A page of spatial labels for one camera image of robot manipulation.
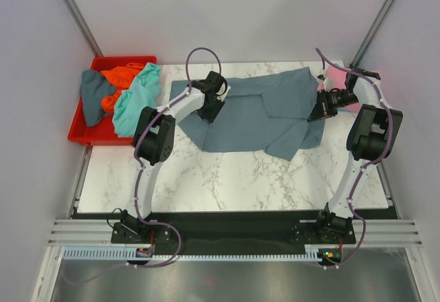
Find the slate blue t-shirt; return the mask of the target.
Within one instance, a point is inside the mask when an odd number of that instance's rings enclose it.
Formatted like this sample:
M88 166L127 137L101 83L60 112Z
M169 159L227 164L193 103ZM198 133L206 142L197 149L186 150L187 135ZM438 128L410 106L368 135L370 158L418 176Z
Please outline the slate blue t-shirt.
M324 121L307 120L318 88L308 67L227 82L230 91L214 122L192 113L179 124L199 149L211 153L262 150L290 161L298 150L320 145Z

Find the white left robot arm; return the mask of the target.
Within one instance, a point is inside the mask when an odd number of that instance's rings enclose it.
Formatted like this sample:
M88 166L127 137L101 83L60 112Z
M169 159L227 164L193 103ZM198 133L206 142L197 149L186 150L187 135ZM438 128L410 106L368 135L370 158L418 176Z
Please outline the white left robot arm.
M140 165L133 196L125 212L136 218L127 226L127 235L136 242L146 241L151 226L146 218L152 212L152 199L159 171L173 152L175 128L190 114L197 114L207 123L214 122L225 105L230 87L226 79L211 71L203 80L188 86L165 105L141 111L133 137L133 156Z

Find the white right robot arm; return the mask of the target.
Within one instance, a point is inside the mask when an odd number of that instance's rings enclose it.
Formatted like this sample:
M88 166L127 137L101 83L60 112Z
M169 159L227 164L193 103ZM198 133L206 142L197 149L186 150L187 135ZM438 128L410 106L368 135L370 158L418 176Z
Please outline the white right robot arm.
M319 91L308 121L332 118L340 108L360 105L346 140L349 158L344 174L324 208L326 217L351 219L366 179L390 155L404 115L385 100L379 74L364 69L343 72L345 88Z

